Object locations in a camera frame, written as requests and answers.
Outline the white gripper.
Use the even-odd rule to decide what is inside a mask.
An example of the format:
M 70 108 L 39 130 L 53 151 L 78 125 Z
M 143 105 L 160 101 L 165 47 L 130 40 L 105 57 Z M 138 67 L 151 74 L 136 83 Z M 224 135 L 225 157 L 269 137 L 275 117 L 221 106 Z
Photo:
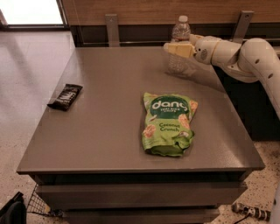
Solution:
M 203 64 L 214 65 L 220 38 L 191 34 L 188 42 L 171 42 L 164 44 L 164 50 L 170 54 L 178 55 L 182 58 L 190 58 L 194 54 L 194 58 Z

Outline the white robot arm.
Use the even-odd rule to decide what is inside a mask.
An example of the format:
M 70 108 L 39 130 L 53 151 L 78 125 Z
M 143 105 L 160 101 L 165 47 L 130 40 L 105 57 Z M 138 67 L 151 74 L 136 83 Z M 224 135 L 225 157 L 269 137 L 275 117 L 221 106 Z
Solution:
M 170 55 L 195 58 L 199 63 L 219 67 L 238 81 L 260 81 L 280 118 L 280 60 L 265 39 L 251 38 L 236 43 L 192 34 L 189 41 L 165 43 L 164 50 Z

